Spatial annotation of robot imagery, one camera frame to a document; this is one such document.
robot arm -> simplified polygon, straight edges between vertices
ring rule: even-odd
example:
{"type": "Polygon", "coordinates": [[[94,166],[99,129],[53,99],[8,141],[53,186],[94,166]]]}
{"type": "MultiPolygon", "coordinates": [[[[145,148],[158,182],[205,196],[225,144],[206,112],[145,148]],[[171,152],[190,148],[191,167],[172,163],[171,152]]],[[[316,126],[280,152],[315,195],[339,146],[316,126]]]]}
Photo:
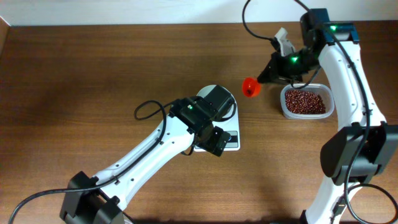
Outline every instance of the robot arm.
{"type": "Polygon", "coordinates": [[[208,87],[206,95],[172,103],[160,143],[157,144],[164,121],[131,152],[92,178],[83,172],[74,176],[68,188],[87,188],[116,180],[93,192],[66,193],[61,219],[67,224],[124,224],[122,211],[136,192],[178,153],[196,145],[220,156],[230,134],[214,126],[213,122],[223,126],[230,118],[235,120],[238,116],[236,102],[225,88],[218,85],[208,87]]]}
{"type": "MultiPolygon", "coordinates": [[[[258,83],[290,83],[302,81],[302,75],[321,66],[328,78],[338,113],[338,133],[321,149],[321,165],[325,174],[318,194],[308,210],[300,217],[301,223],[338,223],[346,203],[344,178],[349,162],[358,148],[366,125],[364,101],[353,70],[341,49],[327,32],[317,29],[319,24],[329,26],[354,62],[362,81],[371,110],[370,135],[353,164],[348,188],[367,184],[375,175],[381,174],[398,146],[398,126],[388,126],[379,111],[369,89],[360,57],[359,38],[351,23],[331,23],[326,9],[312,9],[300,19],[305,47],[291,52],[293,47],[285,39],[287,33],[281,29],[275,38],[280,47],[264,71],[258,83]]],[[[360,187],[353,189],[351,200],[360,187]]]]}
{"type": "MultiPolygon", "coordinates": [[[[156,141],[162,129],[162,123],[155,129],[152,134],[143,140],[131,152],[122,159],[115,162],[105,170],[99,171],[94,176],[99,179],[101,184],[114,177],[145,153],[156,141]]],[[[130,200],[137,191],[151,178],[167,161],[171,160],[178,153],[186,150],[192,145],[194,135],[188,131],[188,126],[177,117],[167,117],[167,126],[165,136],[162,139],[163,144],[158,144],[148,155],[142,158],[136,165],[126,172],[114,184],[109,184],[101,190],[109,198],[117,197],[120,201],[118,207],[121,210],[126,209],[130,200]]]]}

orange cup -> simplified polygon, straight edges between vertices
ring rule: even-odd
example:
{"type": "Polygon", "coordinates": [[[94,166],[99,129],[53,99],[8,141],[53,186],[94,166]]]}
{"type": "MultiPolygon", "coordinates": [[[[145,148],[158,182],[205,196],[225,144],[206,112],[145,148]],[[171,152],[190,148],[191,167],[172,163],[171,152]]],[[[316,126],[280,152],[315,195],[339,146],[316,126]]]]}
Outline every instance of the orange cup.
{"type": "Polygon", "coordinates": [[[242,85],[243,94],[247,97],[255,97],[261,91],[261,85],[254,78],[245,78],[242,85]]]}

wire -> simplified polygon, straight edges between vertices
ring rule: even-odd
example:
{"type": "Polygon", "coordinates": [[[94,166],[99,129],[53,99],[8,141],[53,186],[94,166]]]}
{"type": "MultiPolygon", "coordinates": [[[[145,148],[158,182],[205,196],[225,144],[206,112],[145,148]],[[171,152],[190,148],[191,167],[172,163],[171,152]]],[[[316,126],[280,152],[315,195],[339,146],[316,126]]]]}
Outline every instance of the wire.
{"type": "Polygon", "coordinates": [[[220,122],[227,121],[227,120],[233,118],[233,116],[234,116],[235,113],[236,113],[236,103],[235,103],[235,102],[233,103],[233,106],[234,106],[234,109],[232,110],[231,116],[229,116],[229,117],[227,117],[227,118],[221,118],[221,119],[220,119],[220,122]]]}
{"type": "Polygon", "coordinates": [[[314,74],[312,75],[311,79],[310,79],[306,84],[304,84],[304,85],[302,85],[302,86],[299,86],[299,87],[294,87],[293,84],[294,84],[294,81],[295,81],[295,77],[293,77],[292,81],[290,82],[290,85],[292,86],[292,88],[295,88],[296,90],[301,90],[302,88],[307,87],[309,84],[311,84],[311,82],[315,79],[315,77],[317,77],[317,75],[319,74],[319,71],[321,70],[321,68],[322,68],[322,67],[319,66],[319,67],[315,70],[315,72],[314,72],[314,74]]]}
{"type": "Polygon", "coordinates": [[[245,5],[244,5],[244,7],[243,7],[243,11],[242,11],[242,21],[243,21],[243,26],[244,26],[244,28],[245,28],[246,31],[247,31],[249,34],[251,34],[253,37],[257,37],[257,38],[264,39],[264,40],[269,40],[269,41],[271,41],[271,42],[274,41],[273,38],[270,38],[270,37],[262,37],[262,36],[260,36],[260,35],[257,35],[257,34],[255,34],[255,33],[253,33],[253,32],[249,29],[248,25],[246,24],[246,20],[244,19],[244,13],[246,12],[246,8],[247,8],[247,6],[248,6],[248,4],[249,4],[250,1],[251,1],[251,0],[248,0],[248,1],[245,3],[245,5]]]}
{"type": "Polygon", "coordinates": [[[195,147],[194,145],[192,145],[191,149],[189,150],[188,154],[185,153],[184,151],[181,152],[181,154],[183,154],[184,156],[191,156],[193,153],[193,147],[195,147]]]}
{"type": "Polygon", "coordinates": [[[141,105],[139,105],[136,110],[134,111],[134,118],[136,118],[137,120],[143,120],[143,119],[147,119],[150,118],[151,116],[155,115],[156,113],[158,113],[159,111],[162,112],[163,114],[163,127],[162,127],[162,132],[160,133],[160,136],[155,140],[155,142],[153,143],[153,145],[151,145],[150,148],[148,148],[141,156],[139,156],[132,164],[130,164],[128,167],[126,167],[124,170],[122,170],[120,173],[118,173],[116,176],[112,177],[111,179],[107,180],[106,182],[103,182],[99,185],[96,185],[94,187],[87,187],[87,188],[80,188],[80,189],[53,189],[53,190],[44,190],[42,192],[38,192],[36,194],[33,194],[27,198],[25,198],[23,201],[21,201],[17,207],[14,209],[14,211],[12,212],[10,219],[8,221],[8,224],[13,224],[14,219],[18,213],[18,211],[28,202],[30,202],[31,200],[41,197],[41,196],[45,196],[45,195],[50,195],[50,194],[61,194],[61,193],[70,193],[70,192],[92,192],[94,190],[98,190],[102,187],[105,187],[109,184],[112,184],[114,181],[117,181],[121,176],[123,176],[125,173],[127,173],[129,170],[131,170],[142,158],[144,158],[146,155],[148,155],[148,153],[150,153],[161,141],[162,138],[165,134],[165,130],[166,130],[166,124],[167,124],[167,114],[166,111],[164,109],[164,106],[161,105],[158,101],[155,100],[149,100],[149,101],[145,101],[143,102],[141,105]],[[155,103],[157,104],[160,109],[157,110],[155,113],[152,113],[149,116],[146,116],[145,118],[137,118],[137,112],[139,111],[139,109],[141,109],[143,106],[149,104],[149,103],[155,103]]]}
{"type": "MultiPolygon", "coordinates": [[[[311,11],[307,6],[305,6],[305,4],[303,4],[300,0],[294,0],[294,1],[297,2],[297,3],[299,3],[306,11],[308,11],[308,13],[311,13],[312,16],[315,17],[315,15],[312,13],[312,11],[311,11]]],[[[333,40],[334,40],[334,41],[336,42],[336,44],[339,46],[339,48],[341,49],[343,55],[344,55],[345,58],[347,59],[347,61],[348,61],[349,65],[350,65],[352,71],[354,72],[355,78],[356,78],[356,80],[357,80],[357,82],[358,82],[358,86],[359,86],[359,89],[361,90],[362,98],[363,98],[363,101],[364,101],[364,107],[365,107],[365,116],[366,116],[366,127],[365,127],[365,131],[364,131],[364,134],[363,134],[363,137],[362,137],[361,141],[359,142],[358,148],[356,149],[356,151],[355,151],[355,153],[354,153],[354,156],[351,158],[351,160],[350,160],[350,162],[349,162],[348,170],[347,170],[347,173],[346,173],[346,176],[345,176],[345,181],[344,181],[344,194],[343,194],[343,197],[344,197],[344,199],[345,199],[345,201],[346,201],[347,208],[348,208],[350,214],[351,214],[357,221],[359,221],[360,223],[363,223],[363,224],[375,224],[375,223],[367,222],[367,221],[365,221],[365,220],[359,218],[359,217],[357,216],[357,214],[355,214],[355,212],[354,212],[354,210],[353,210],[353,208],[352,208],[352,206],[351,206],[351,204],[350,204],[350,202],[349,202],[349,198],[348,198],[349,189],[352,190],[352,189],[355,189],[355,188],[357,188],[357,187],[372,187],[372,188],[378,189],[378,190],[380,190],[381,192],[383,192],[384,194],[386,194],[386,195],[390,198],[390,200],[392,201],[392,203],[394,204],[394,207],[395,207],[395,209],[396,209],[396,215],[395,215],[395,217],[394,217],[391,221],[389,221],[389,222],[387,222],[387,223],[395,223],[395,222],[398,220],[398,206],[397,206],[397,202],[394,200],[394,198],[391,196],[391,194],[389,194],[386,190],[384,190],[384,189],[382,189],[381,187],[378,187],[378,186],[376,186],[376,185],[373,185],[373,184],[358,184],[358,185],[356,185],[355,187],[350,187],[350,188],[348,188],[349,176],[350,176],[351,171],[352,171],[352,169],[353,169],[354,162],[355,162],[356,158],[358,157],[359,153],[361,152],[361,150],[362,150],[363,146],[365,145],[366,140],[368,139],[368,136],[369,136],[369,132],[370,132],[370,122],[371,122],[371,111],[370,111],[370,109],[369,109],[369,102],[368,102],[368,98],[367,98],[367,96],[366,96],[366,92],[365,92],[365,89],[364,89],[364,86],[363,86],[361,77],[359,76],[359,73],[358,73],[358,71],[357,71],[357,69],[356,69],[356,66],[355,66],[354,62],[351,60],[351,58],[349,57],[347,51],[344,49],[343,45],[342,45],[342,44],[340,43],[340,41],[336,38],[336,36],[332,33],[332,31],[331,31],[328,27],[326,27],[325,25],[323,25],[323,24],[320,25],[320,28],[323,29],[325,32],[327,32],[327,33],[333,38],[333,40]]]]}
{"type": "MultiPolygon", "coordinates": [[[[163,105],[163,107],[166,108],[166,107],[172,105],[174,102],[175,102],[175,101],[171,101],[170,103],[167,103],[166,105],[163,105]]],[[[162,110],[162,109],[158,109],[157,111],[151,113],[151,114],[148,115],[148,116],[145,116],[145,117],[143,117],[143,118],[138,118],[138,117],[137,117],[137,111],[138,111],[140,108],[142,108],[143,106],[145,106],[145,105],[142,105],[142,104],[141,104],[141,105],[139,105],[139,106],[136,108],[136,111],[134,112],[134,119],[136,119],[136,120],[138,120],[138,121],[142,121],[142,120],[145,120],[145,119],[148,119],[148,118],[152,117],[153,115],[159,113],[159,112],[162,110]]]]}

green led light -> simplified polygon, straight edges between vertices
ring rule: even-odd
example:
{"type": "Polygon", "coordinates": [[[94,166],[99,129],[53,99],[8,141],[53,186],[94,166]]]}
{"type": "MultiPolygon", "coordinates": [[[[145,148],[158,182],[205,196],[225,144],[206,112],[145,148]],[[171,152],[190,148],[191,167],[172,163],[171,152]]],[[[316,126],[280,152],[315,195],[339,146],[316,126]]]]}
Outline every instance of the green led light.
{"type": "Polygon", "coordinates": [[[292,62],[295,63],[298,59],[299,57],[292,57],[292,62]]]}

white wall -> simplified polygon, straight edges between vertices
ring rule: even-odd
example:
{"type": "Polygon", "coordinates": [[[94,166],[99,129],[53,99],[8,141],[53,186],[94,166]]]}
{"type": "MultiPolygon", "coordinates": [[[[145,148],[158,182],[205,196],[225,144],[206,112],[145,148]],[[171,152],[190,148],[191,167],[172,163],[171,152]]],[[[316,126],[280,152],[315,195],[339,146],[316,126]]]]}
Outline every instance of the white wall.
{"type": "MultiPolygon", "coordinates": [[[[398,0],[303,0],[333,21],[398,19],[398,0]]],[[[0,0],[12,26],[241,22],[246,0],[0,0]]],[[[252,0],[248,22],[298,21],[293,0],[252,0]]]]}

